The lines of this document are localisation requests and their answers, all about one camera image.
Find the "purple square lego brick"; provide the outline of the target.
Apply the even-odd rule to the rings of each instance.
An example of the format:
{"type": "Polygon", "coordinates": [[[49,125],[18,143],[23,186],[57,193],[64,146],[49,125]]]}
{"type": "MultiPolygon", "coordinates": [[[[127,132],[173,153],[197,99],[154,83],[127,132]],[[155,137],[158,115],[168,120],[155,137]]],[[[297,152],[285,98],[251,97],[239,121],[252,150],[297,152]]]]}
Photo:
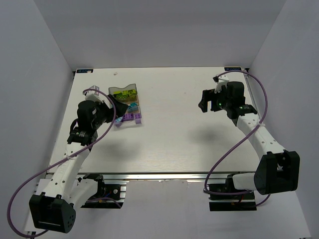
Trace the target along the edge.
{"type": "Polygon", "coordinates": [[[135,120],[141,120],[142,119],[142,115],[140,113],[135,113],[134,114],[134,119],[135,120]]]}

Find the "teal square lego brick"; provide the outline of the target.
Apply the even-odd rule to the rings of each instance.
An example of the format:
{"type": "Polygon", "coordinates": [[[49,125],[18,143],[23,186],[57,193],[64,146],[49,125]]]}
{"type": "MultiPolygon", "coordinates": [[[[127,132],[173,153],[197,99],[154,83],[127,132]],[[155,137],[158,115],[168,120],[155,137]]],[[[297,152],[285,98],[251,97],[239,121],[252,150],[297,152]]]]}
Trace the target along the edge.
{"type": "Polygon", "coordinates": [[[138,106],[135,106],[135,107],[130,107],[128,108],[128,112],[134,112],[134,111],[138,111],[139,110],[139,107],[138,106]]]}

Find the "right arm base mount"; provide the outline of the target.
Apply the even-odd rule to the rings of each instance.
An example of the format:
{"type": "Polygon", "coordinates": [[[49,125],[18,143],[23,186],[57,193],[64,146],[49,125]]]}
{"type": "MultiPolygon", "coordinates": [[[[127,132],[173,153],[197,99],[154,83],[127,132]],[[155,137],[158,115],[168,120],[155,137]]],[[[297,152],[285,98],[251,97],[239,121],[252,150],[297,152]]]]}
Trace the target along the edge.
{"type": "Polygon", "coordinates": [[[225,193],[243,193],[244,190],[235,189],[233,174],[226,177],[223,183],[209,183],[208,190],[223,195],[209,195],[209,210],[211,212],[239,212],[256,211],[255,195],[253,192],[240,195],[225,195],[225,193]]]}

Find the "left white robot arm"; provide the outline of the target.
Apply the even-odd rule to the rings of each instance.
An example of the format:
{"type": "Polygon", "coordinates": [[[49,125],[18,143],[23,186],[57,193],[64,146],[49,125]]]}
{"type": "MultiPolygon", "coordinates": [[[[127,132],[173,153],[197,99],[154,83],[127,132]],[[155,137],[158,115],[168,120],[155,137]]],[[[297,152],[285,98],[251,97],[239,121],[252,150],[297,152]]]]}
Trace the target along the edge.
{"type": "Polygon", "coordinates": [[[74,185],[76,176],[96,144],[97,130],[104,123],[113,124],[122,117],[128,105],[108,95],[112,107],[91,93],[78,104],[77,118],[70,126],[65,161],[58,164],[50,182],[39,195],[29,200],[33,224],[37,229],[68,233],[74,226],[76,211],[87,201],[105,196],[105,183],[100,174],[87,174],[74,185]]]}

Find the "green long lego brick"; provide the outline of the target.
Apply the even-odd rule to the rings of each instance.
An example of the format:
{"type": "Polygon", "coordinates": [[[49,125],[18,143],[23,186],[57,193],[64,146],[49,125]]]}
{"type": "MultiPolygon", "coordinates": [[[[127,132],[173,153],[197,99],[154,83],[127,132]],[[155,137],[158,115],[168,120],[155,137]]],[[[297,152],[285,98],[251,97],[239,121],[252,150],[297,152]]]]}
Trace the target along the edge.
{"type": "Polygon", "coordinates": [[[129,96],[129,95],[127,95],[127,94],[126,94],[126,95],[117,94],[117,95],[116,95],[116,98],[117,98],[117,99],[126,99],[128,96],[129,96]]]}

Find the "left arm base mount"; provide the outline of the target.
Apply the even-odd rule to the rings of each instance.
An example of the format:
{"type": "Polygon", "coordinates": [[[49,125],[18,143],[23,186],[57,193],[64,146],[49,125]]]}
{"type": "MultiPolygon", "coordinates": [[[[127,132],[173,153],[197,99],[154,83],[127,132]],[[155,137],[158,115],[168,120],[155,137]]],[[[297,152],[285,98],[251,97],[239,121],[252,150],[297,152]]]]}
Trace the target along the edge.
{"type": "Polygon", "coordinates": [[[125,198],[126,186],[124,183],[107,182],[102,174],[90,173],[83,177],[77,178],[78,185],[84,179],[91,179],[98,182],[98,191],[95,195],[91,196],[88,200],[98,199],[92,202],[86,202],[82,208],[87,209],[119,209],[118,205],[113,201],[115,200],[120,206],[123,205],[125,198]]]}

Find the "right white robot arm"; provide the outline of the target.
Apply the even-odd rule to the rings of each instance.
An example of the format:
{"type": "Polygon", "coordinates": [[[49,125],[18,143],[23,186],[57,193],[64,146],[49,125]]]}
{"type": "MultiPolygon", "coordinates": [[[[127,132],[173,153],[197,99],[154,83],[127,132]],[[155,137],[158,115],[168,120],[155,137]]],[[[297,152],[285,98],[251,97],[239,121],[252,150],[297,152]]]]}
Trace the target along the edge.
{"type": "Polygon", "coordinates": [[[300,156],[281,146],[262,125],[257,110],[245,102],[241,82],[218,84],[204,90],[198,104],[202,112],[224,110],[257,153],[260,161],[255,172],[228,175],[225,184],[204,187],[210,195],[237,196],[258,191],[261,195],[295,191],[298,187],[300,156]]]}

